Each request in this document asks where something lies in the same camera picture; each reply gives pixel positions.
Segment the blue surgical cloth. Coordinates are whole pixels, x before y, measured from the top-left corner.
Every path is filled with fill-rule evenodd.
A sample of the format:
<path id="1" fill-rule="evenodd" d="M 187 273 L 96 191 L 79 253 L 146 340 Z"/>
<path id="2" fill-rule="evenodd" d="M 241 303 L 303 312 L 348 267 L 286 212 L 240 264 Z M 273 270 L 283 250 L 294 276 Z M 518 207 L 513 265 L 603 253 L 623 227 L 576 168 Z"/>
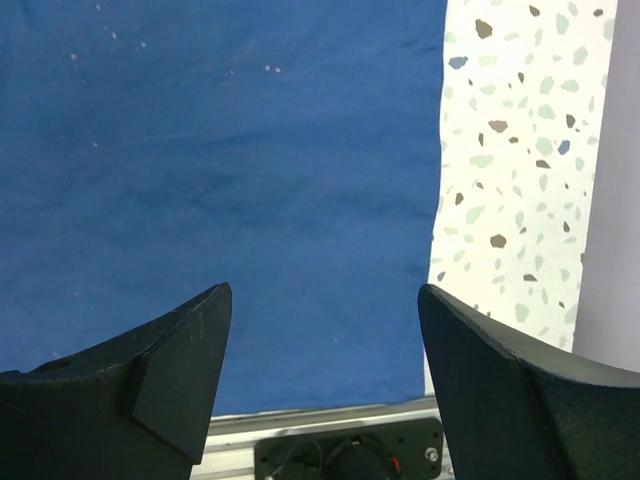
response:
<path id="1" fill-rule="evenodd" d="M 425 391 L 442 1 L 5 1 L 1 366 L 233 292 L 214 411 Z"/>

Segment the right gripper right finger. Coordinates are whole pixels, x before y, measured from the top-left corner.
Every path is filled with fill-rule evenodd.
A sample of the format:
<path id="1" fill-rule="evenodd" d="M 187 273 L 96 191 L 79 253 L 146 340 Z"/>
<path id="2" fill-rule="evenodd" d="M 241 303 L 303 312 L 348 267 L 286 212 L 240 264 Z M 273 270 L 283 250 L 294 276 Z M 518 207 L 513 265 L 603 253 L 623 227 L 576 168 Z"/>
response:
<path id="1" fill-rule="evenodd" d="M 435 285 L 418 294 L 458 479 L 639 477 L 639 375 L 550 346 Z"/>

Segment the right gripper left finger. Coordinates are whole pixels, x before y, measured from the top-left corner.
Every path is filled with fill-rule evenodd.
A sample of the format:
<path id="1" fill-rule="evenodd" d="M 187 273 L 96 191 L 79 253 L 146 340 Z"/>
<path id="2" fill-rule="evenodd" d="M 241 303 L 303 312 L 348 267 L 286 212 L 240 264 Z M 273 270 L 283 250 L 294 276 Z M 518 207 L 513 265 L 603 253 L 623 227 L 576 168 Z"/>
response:
<path id="1" fill-rule="evenodd" d="M 215 285 L 165 315 L 1 375 L 5 479 L 187 479 L 200 464 L 232 317 Z"/>

